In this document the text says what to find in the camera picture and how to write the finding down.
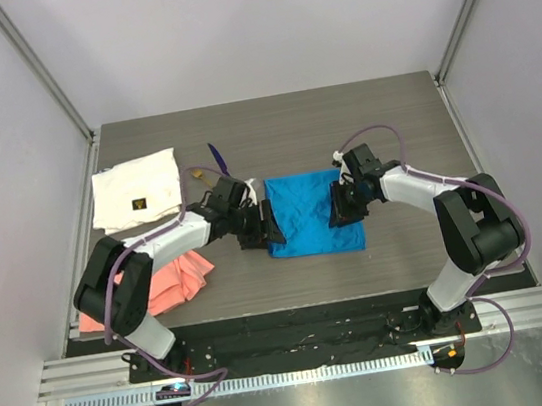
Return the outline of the blue cloth napkin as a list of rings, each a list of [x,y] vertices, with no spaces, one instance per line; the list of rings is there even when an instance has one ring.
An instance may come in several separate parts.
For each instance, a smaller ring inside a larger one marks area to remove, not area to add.
[[[270,244],[270,257],[286,259],[366,248],[362,223],[341,228],[329,224],[330,187],[338,179],[338,170],[330,169],[265,180],[266,198],[285,238],[283,244]]]

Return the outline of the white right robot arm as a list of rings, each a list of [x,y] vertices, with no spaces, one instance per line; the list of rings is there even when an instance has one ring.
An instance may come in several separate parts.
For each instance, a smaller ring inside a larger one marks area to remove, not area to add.
[[[427,335],[448,333],[480,279],[527,241],[523,222],[490,175],[458,179],[398,160],[385,163],[367,145],[334,152],[333,165],[340,177],[330,185],[332,228],[362,221],[375,201],[437,217],[448,260],[419,298],[418,326]]]

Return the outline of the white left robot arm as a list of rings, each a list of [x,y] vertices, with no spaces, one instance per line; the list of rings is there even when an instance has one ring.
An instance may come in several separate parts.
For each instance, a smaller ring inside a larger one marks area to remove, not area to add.
[[[149,312],[152,277],[178,257],[227,235],[235,236],[243,249],[283,244],[263,187],[259,179],[243,182],[222,175],[205,198],[184,207],[167,224],[126,240],[104,236],[91,251],[73,306],[110,337],[149,356],[161,376],[179,375],[183,345]]]

